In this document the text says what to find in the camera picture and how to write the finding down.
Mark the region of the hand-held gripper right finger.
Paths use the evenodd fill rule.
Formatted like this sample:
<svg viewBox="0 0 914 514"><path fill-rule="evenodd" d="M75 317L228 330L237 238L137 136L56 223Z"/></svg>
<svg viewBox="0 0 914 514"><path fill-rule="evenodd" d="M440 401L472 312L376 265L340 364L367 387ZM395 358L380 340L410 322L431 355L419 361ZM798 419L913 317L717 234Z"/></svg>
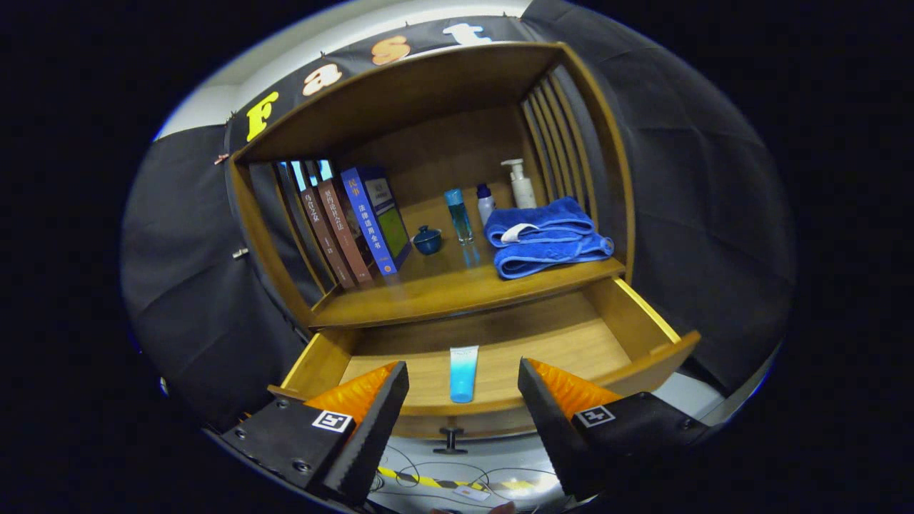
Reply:
<svg viewBox="0 0 914 514"><path fill-rule="evenodd" d="M532 358L520 359L517 388L559 484L576 500L629 485L711 434L652 393L621 396Z"/></svg>

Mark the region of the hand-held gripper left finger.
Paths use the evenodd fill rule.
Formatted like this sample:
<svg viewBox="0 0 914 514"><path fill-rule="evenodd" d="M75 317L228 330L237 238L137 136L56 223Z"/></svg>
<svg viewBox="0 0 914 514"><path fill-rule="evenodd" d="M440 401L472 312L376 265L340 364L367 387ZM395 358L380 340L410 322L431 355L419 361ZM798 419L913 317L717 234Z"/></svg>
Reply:
<svg viewBox="0 0 914 514"><path fill-rule="evenodd" d="M276 395L220 435L242 462L323 505L363 505L409 390L393 361L303 401Z"/></svg>

